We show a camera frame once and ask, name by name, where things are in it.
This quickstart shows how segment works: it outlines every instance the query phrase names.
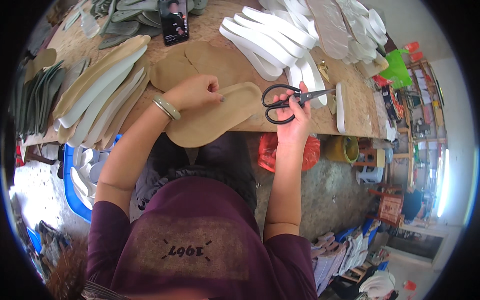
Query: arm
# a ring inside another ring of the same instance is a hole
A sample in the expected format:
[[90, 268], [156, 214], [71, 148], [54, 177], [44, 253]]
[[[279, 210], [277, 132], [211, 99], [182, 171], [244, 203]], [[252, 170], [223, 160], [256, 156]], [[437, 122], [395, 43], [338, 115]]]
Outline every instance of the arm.
[[[304, 83], [300, 83], [302, 92], [307, 92]], [[285, 100], [292, 95], [275, 96], [274, 102]], [[310, 102], [305, 103], [302, 109], [293, 97], [289, 100], [290, 108], [277, 109], [279, 120], [285, 120], [292, 114], [295, 119], [287, 124], [278, 125], [278, 147], [275, 160], [275, 176], [272, 191], [268, 199], [267, 213], [265, 217], [264, 241], [269, 238], [289, 233], [298, 235], [301, 221], [301, 196], [300, 178], [303, 161], [303, 150], [307, 142]]]
[[[211, 75], [196, 75], [163, 94], [178, 111], [220, 103], [218, 80]], [[152, 147], [170, 118], [152, 103], [113, 147], [100, 173], [95, 203], [108, 201], [129, 216], [130, 198]]]

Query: bracelet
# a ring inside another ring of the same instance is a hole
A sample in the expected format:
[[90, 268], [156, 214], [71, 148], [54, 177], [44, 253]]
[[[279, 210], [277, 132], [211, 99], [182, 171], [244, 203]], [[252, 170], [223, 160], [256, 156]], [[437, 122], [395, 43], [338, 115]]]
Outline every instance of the bracelet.
[[170, 103], [165, 101], [165, 99], [160, 95], [153, 96], [152, 101], [164, 112], [169, 116], [172, 120], [179, 120], [180, 113], [179, 111], [173, 107]]

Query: wooden table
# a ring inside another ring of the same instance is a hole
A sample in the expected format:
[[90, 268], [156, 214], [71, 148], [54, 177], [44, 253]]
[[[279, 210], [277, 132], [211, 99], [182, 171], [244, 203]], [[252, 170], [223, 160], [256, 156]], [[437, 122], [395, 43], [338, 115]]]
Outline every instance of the wooden table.
[[[91, 3], [87, 2], [83, 5], [86, 12], [90, 10]], [[190, 40], [188, 42], [203, 40], [209, 42], [215, 47], [225, 47], [239, 51], [229, 40], [223, 37], [218, 28], [224, 17], [241, 12], [243, 6], [251, 6], [261, 9], [257, 0], [236, 0], [221, 1], [209, 0], [205, 13], [202, 16], [189, 15]], [[106, 21], [107, 17], [98, 19], [100, 26]], [[80, 28], [80, 18], [68, 29], [62, 31], [59, 29], [53, 36], [48, 48], [55, 48], [57, 51], [57, 61], [64, 60], [63, 67], [69, 68], [74, 62], [83, 56], [89, 56], [90, 65], [96, 63], [99, 59], [109, 53], [112, 48], [98, 50], [98, 45], [102, 41], [102, 37], [95, 36], [87, 39]], [[170, 48], [165, 47], [162, 36], [152, 38], [148, 44], [146, 56], [153, 66], [157, 61], [163, 59]], [[325, 87], [333, 88], [338, 82], [346, 83], [348, 89], [348, 98], [351, 106], [351, 118], [348, 120], [350, 130], [347, 135], [358, 137], [386, 138], [382, 136], [379, 130], [379, 118], [373, 99], [373, 91], [364, 82], [360, 72], [353, 65], [346, 65], [341, 60], [334, 60], [326, 56], [319, 47], [315, 47], [311, 52], [315, 62], [319, 63], [324, 60], [329, 69], [330, 83], [326, 80]], [[254, 83], [263, 91], [268, 86], [277, 83], [287, 84], [285, 74], [282, 74], [276, 81], [268, 82], [260, 77], [260, 75], [252, 68], [254, 73]], [[132, 111], [126, 118], [120, 133], [124, 133], [142, 114], [142, 112], [152, 103], [152, 97], [160, 93], [150, 83], [145, 92], [142, 94]], [[275, 132], [276, 125], [268, 122], [264, 115], [264, 108], [251, 116], [244, 122], [233, 127], [233, 131], [248, 132]], [[312, 109], [311, 132], [321, 134], [337, 134], [340, 135], [336, 128], [336, 116], [330, 113], [327, 106], [320, 109]], [[52, 127], [49, 127], [45, 137], [29, 136], [25, 145], [48, 143], [57, 140], [57, 135]]]

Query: smartphone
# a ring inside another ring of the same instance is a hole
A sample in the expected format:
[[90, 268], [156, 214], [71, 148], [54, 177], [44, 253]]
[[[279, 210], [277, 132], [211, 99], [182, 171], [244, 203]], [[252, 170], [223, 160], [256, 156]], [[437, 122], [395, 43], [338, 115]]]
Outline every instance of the smartphone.
[[187, 0], [160, 0], [158, 13], [162, 21], [165, 46], [188, 40]]

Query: plastic stool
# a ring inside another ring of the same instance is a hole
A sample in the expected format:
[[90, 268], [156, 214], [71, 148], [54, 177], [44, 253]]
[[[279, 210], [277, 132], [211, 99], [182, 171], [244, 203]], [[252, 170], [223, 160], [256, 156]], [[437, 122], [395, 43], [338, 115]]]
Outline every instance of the plastic stool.
[[356, 173], [357, 181], [363, 179], [366, 183], [379, 183], [382, 182], [382, 176], [384, 175], [384, 168], [374, 167], [372, 171], [368, 171], [368, 167], [364, 166], [362, 172]]

